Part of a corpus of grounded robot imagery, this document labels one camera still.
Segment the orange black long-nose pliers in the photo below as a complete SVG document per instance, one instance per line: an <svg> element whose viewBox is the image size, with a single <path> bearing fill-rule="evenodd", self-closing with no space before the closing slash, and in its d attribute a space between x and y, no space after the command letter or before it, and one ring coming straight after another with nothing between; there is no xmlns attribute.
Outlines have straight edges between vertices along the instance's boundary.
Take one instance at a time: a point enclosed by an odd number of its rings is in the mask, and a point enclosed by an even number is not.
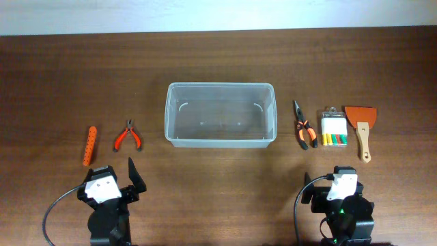
<svg viewBox="0 0 437 246"><path fill-rule="evenodd" d="M307 131L309 136L310 136L310 140L311 140L311 145L313 148L318 147L318 139L317 139L317 135L315 133L314 128L310 125L309 121L306 120L301 108L299 107L297 101L294 101L294 109L295 109L295 113L296 113L296 135L297 135L297 139L298 139L298 143L300 144L300 147L303 150L307 150L309 147L307 145L307 143L305 142L305 138L304 138L304 131Z"/></svg>

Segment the clear case of screwdriver bits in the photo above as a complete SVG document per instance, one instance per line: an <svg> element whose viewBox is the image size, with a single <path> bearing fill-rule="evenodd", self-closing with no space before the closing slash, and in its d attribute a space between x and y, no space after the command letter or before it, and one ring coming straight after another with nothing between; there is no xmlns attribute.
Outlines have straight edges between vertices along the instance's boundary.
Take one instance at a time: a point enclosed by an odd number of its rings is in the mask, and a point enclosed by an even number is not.
<svg viewBox="0 0 437 246"><path fill-rule="evenodd" d="M330 107L322 112L321 117L323 146L344 147L348 144L346 114Z"/></svg>

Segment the orange perforated bar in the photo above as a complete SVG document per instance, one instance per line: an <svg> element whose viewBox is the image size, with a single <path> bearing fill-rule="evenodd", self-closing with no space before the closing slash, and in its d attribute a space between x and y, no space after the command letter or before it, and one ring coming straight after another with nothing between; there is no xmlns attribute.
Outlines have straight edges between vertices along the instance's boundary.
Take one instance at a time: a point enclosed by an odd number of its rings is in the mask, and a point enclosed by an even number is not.
<svg viewBox="0 0 437 246"><path fill-rule="evenodd" d="M85 152L83 156L83 165L90 166L91 158L94 151L94 146L96 142L97 128L95 126L90 126L88 135L87 135L87 143L85 147Z"/></svg>

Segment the orange scraper wooden handle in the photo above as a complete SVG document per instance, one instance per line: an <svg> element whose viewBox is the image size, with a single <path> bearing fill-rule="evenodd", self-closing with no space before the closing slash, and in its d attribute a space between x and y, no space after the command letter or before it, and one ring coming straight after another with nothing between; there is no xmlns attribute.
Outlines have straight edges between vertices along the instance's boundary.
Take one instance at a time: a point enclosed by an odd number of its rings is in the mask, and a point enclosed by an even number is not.
<svg viewBox="0 0 437 246"><path fill-rule="evenodd" d="M346 117L354 127L360 143L361 161L368 163L371 160L369 151L369 130L374 126L377 118L377 109L374 107L345 106Z"/></svg>

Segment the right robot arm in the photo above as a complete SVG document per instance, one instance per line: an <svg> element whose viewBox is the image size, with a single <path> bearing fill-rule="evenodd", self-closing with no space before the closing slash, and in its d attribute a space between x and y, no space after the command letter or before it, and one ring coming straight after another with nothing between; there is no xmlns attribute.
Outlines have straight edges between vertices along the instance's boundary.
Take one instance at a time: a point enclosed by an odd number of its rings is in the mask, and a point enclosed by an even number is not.
<svg viewBox="0 0 437 246"><path fill-rule="evenodd" d="M363 197L363 185L356 170L336 167L333 173L315 179L305 174L297 202L311 205L311 212L323 214L331 236L323 234L321 245L370 245L375 222L374 203Z"/></svg>

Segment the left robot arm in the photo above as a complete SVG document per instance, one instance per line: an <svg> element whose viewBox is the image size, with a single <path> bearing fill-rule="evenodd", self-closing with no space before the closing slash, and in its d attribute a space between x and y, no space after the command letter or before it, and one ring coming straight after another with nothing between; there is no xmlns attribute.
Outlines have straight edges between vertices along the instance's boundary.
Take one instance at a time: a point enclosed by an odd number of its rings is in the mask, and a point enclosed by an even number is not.
<svg viewBox="0 0 437 246"><path fill-rule="evenodd" d="M128 205L139 201L147 187L131 158L128 177L132 184L120 188L112 166L90 169L77 191L77 198L94 210L87 222L91 245L132 244Z"/></svg>

